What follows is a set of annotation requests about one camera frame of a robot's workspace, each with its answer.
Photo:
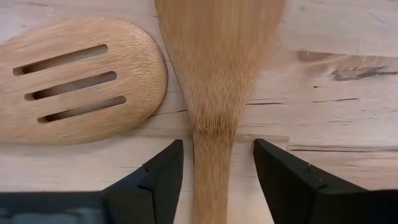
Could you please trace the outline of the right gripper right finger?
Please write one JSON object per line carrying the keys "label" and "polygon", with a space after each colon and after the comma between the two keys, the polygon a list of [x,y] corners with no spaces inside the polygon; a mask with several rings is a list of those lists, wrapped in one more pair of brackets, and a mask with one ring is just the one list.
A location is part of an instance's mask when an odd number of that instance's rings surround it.
{"label": "right gripper right finger", "polygon": [[264,139],[254,141],[254,162],[275,224],[359,222],[355,214],[368,190]]}

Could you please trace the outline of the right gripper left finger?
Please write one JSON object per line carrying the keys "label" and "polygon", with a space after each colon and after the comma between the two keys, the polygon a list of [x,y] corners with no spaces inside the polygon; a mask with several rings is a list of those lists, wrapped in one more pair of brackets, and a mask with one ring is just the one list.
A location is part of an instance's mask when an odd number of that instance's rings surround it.
{"label": "right gripper left finger", "polygon": [[102,191],[107,224],[174,224],[183,180],[183,141],[174,140]]}

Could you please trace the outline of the light wooden slotted spatula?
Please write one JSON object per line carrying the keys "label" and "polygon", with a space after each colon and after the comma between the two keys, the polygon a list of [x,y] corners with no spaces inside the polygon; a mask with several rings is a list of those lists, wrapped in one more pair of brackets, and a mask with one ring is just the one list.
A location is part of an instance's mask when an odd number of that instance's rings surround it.
{"label": "light wooden slotted spatula", "polygon": [[0,44],[0,142],[99,141],[144,122],[168,76],[153,38],[119,19],[83,18]]}

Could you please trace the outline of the long bamboo spoon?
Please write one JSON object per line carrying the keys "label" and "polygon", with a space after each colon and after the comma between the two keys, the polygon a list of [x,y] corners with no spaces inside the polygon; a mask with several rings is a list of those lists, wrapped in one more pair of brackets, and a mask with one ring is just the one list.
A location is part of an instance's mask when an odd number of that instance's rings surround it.
{"label": "long bamboo spoon", "polygon": [[227,224],[234,135],[286,0],[155,0],[193,130],[193,224]]}

